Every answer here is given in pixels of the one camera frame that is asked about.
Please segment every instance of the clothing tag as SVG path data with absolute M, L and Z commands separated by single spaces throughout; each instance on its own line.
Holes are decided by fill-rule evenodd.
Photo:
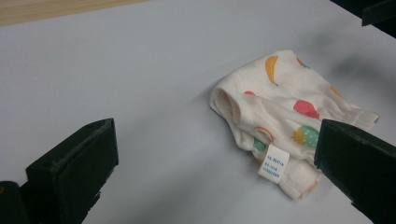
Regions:
M 290 154 L 288 152 L 271 144 L 268 147 L 265 160 L 260 167 L 259 175 L 278 184 L 288 164 L 289 156 Z

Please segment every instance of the baby onesie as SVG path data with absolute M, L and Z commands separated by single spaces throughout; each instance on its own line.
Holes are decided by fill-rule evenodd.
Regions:
M 260 162 L 269 146 L 290 154 L 279 186 L 303 198 L 319 182 L 314 164 L 323 119 L 369 131 L 378 120 L 346 102 L 338 90 L 291 51 L 275 52 L 248 63 L 214 88 L 210 106 L 231 128 L 236 144 Z

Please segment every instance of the gray table surface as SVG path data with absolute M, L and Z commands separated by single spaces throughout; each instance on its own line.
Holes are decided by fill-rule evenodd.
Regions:
M 84 223 L 371 223 L 326 177 L 291 201 L 209 108 L 222 77 L 281 49 L 396 145 L 393 37 L 327 0 L 153 0 L 0 27 L 0 179 L 114 118 L 120 165 Z

